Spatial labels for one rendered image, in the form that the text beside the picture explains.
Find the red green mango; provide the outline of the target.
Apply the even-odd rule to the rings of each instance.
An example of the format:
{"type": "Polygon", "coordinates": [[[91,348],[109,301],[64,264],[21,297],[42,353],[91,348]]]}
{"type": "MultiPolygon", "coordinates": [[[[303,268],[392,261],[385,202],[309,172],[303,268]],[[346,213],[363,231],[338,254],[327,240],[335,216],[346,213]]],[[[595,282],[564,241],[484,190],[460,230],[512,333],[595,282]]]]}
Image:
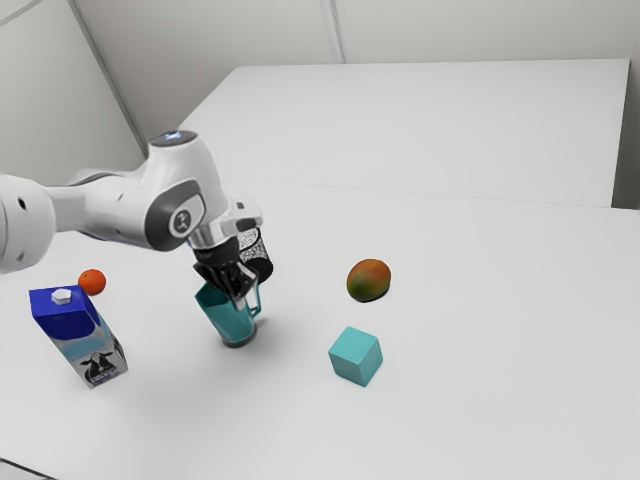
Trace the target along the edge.
{"type": "Polygon", "coordinates": [[[346,279],[348,294],[356,301],[369,302],[376,300],[389,290],[391,270],[378,259],[363,259],[349,271],[346,279]]]}

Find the teal faceted mug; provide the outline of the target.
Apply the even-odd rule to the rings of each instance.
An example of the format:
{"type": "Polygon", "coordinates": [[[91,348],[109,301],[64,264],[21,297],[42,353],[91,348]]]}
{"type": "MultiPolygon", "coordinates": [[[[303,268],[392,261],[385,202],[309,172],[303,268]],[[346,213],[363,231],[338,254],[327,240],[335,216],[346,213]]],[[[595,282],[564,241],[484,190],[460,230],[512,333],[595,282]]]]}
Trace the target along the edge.
{"type": "Polygon", "coordinates": [[[261,312],[258,286],[235,302],[206,283],[195,294],[195,300],[227,347],[240,348],[255,337],[256,317],[261,312]]]}

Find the teal cube block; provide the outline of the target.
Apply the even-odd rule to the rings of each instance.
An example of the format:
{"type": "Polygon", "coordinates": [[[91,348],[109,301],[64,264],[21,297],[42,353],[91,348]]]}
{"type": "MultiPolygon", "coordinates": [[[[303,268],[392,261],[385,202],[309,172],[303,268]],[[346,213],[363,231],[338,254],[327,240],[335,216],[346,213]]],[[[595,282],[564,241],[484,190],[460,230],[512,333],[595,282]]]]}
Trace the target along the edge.
{"type": "Polygon", "coordinates": [[[366,387],[383,363],[379,339],[347,326],[328,351],[334,372],[366,387]]]}

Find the blue milk carton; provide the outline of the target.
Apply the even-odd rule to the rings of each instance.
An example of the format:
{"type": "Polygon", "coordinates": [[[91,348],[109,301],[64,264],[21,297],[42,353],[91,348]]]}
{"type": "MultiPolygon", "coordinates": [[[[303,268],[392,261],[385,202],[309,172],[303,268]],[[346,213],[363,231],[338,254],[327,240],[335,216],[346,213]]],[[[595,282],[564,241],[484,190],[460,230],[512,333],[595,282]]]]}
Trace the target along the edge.
{"type": "Polygon", "coordinates": [[[80,286],[33,289],[29,301],[36,323],[88,387],[128,371],[121,343],[80,286]]]}

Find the orange fruit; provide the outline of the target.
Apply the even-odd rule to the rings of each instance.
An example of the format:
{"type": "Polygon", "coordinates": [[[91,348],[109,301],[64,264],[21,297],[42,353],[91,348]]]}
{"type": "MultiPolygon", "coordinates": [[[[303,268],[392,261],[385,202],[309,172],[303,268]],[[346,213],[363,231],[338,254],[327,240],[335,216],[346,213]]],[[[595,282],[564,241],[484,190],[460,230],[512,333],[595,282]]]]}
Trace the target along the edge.
{"type": "Polygon", "coordinates": [[[89,296],[102,293],[107,284],[104,273],[98,269],[84,270],[78,277],[78,285],[89,296]]]}

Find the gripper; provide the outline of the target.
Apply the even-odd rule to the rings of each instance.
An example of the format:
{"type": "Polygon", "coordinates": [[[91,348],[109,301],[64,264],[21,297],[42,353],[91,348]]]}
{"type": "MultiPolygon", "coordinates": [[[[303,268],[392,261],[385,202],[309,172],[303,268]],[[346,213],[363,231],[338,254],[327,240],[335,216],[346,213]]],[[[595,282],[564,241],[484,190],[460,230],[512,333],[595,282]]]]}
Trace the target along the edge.
{"type": "Polygon", "coordinates": [[[246,306],[250,312],[261,310],[258,283],[273,273],[260,228],[239,233],[221,245],[194,251],[194,270],[211,286],[230,292],[237,309],[246,306]]]}

